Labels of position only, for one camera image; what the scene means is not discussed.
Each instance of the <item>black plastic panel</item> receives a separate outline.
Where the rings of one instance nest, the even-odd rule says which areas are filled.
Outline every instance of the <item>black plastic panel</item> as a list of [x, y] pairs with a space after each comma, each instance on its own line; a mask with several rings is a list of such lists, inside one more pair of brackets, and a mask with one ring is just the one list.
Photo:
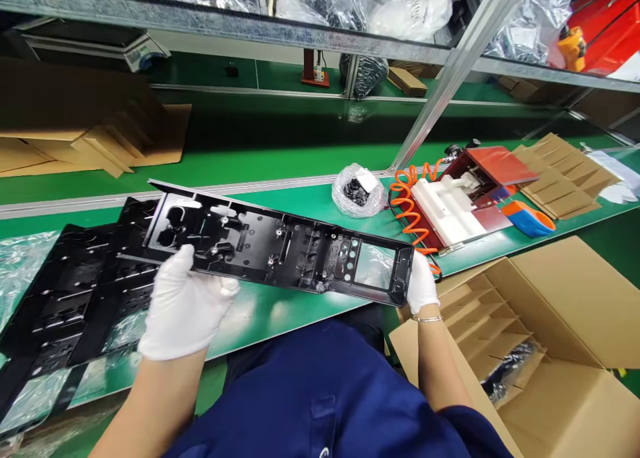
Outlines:
[[[410, 243], [149, 182], [164, 195], [146, 232], [136, 229], [130, 233], [120, 257], [162, 263], [180, 246], [191, 244], [195, 248], [194, 268], [203, 273], [311, 293], [338, 291], [395, 307], [406, 301], [413, 260]], [[119, 227], [128, 229], [128, 220], [121, 218]], [[388, 287], [356, 282], [365, 244], [394, 253]]]

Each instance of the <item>bracelet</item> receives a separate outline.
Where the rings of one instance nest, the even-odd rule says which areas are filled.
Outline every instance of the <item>bracelet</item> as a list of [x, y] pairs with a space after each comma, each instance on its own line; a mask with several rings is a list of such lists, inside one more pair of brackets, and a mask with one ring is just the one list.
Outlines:
[[433, 318], [418, 318], [417, 316], [412, 316], [412, 320], [417, 321], [418, 323], [431, 323], [433, 321], [442, 321], [442, 316], [436, 316]]

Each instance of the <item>sleeve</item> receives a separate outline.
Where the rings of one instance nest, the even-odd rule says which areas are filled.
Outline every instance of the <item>sleeve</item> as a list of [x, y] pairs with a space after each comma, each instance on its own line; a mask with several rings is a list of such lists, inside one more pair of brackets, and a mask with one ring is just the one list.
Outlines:
[[455, 428], [472, 458], [513, 458], [490, 422], [476, 410], [458, 405], [437, 414]]

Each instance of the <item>hand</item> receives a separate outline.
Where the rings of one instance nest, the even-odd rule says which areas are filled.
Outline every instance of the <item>hand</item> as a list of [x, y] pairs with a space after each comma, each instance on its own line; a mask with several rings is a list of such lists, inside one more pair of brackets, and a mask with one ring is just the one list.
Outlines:
[[417, 251], [413, 252], [407, 302], [413, 315], [417, 315], [420, 308], [425, 305], [440, 306], [438, 292], [435, 289], [435, 280], [427, 257]]
[[158, 270], [138, 344], [148, 359], [170, 360], [208, 347], [240, 291], [238, 280], [196, 273], [192, 266], [193, 246], [184, 245]]

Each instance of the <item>orange coiled hose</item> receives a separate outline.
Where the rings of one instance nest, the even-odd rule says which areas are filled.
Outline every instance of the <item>orange coiled hose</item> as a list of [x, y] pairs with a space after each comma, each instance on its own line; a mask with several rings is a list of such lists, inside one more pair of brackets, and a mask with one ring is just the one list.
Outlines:
[[[425, 163], [425, 167], [422, 171], [421, 178], [424, 178], [426, 174], [429, 174], [429, 180], [435, 181], [438, 175], [438, 166], [440, 166], [440, 163], [442, 163], [441, 159], [436, 161], [435, 166], [433, 167], [433, 170], [431, 170], [431, 167], [429, 166], [428, 163]], [[402, 181], [400, 179], [400, 175], [406, 176], [407, 181], [406, 182]], [[416, 235], [418, 235], [418, 238], [416, 238], [412, 243], [413, 246], [416, 246], [418, 243], [424, 240], [424, 238], [429, 236], [428, 229], [414, 228], [414, 226], [418, 224], [418, 222], [420, 222], [420, 220], [422, 219], [422, 216], [420, 215], [420, 213], [413, 211], [415, 203], [411, 199], [411, 187], [414, 186], [414, 184], [416, 184], [417, 181], [418, 181], [418, 171], [416, 170], [415, 166], [411, 165], [409, 167], [409, 174], [407, 174], [407, 172], [404, 170], [398, 170], [395, 173], [395, 183], [392, 183], [390, 186], [390, 189], [392, 191], [398, 191], [400, 193], [402, 193], [403, 191], [406, 191], [406, 194], [404, 196], [398, 196], [398, 198], [392, 199], [391, 206], [400, 206], [401, 203], [406, 203], [409, 205], [409, 208], [406, 211], [399, 213], [395, 217], [398, 219], [405, 218], [405, 217], [407, 218], [407, 221], [409, 222], [409, 224], [402, 230], [403, 233], [406, 233], [406, 234], [415, 233]], [[438, 251], [436, 248], [416, 248], [415, 250], [422, 253], [423, 255], [430, 255]], [[430, 263], [429, 266], [431, 267], [431, 271], [434, 274], [439, 275], [441, 273], [440, 268], [438, 268], [436, 265]]]

